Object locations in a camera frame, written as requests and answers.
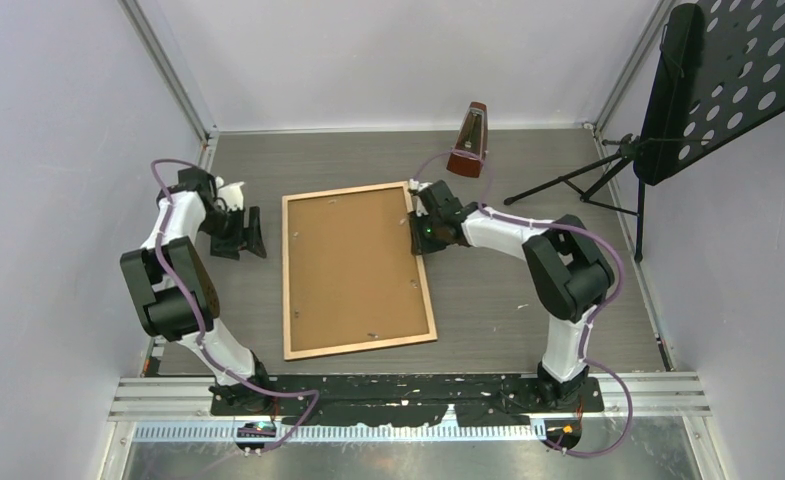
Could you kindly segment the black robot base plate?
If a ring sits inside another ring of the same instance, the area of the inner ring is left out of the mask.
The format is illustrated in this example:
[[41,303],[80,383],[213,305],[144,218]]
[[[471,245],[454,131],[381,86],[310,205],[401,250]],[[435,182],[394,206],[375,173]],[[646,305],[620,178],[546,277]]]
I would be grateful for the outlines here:
[[572,417],[599,413],[604,402],[599,383],[588,378],[566,400],[558,400],[534,376],[522,374],[278,375],[261,395],[242,385],[212,385],[214,416],[262,415],[294,424],[310,399],[320,394],[307,426],[435,426],[445,414],[459,425],[516,426],[531,414]]

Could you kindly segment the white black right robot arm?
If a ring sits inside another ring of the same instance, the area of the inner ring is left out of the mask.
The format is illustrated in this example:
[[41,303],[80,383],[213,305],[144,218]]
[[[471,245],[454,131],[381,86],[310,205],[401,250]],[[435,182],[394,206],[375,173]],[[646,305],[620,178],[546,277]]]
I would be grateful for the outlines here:
[[537,397],[564,410],[579,395],[589,372],[586,343],[591,319],[616,280],[598,237],[578,217],[545,221],[463,204],[443,181],[411,179],[407,190],[411,250],[427,255],[456,245],[484,248],[525,261],[540,304],[549,315],[546,349],[537,365]]

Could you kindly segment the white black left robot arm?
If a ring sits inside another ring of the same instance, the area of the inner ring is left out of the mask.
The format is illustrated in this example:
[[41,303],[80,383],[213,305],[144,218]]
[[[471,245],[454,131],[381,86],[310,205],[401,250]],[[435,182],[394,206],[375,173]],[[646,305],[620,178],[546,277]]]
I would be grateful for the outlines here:
[[260,209],[244,204],[242,183],[186,161],[177,181],[158,183],[156,223],[120,268],[143,330],[191,351],[214,375],[216,399],[252,414],[266,412],[275,389],[263,363],[220,318],[220,300],[196,249],[199,234],[214,257],[237,260],[247,251],[266,258]]

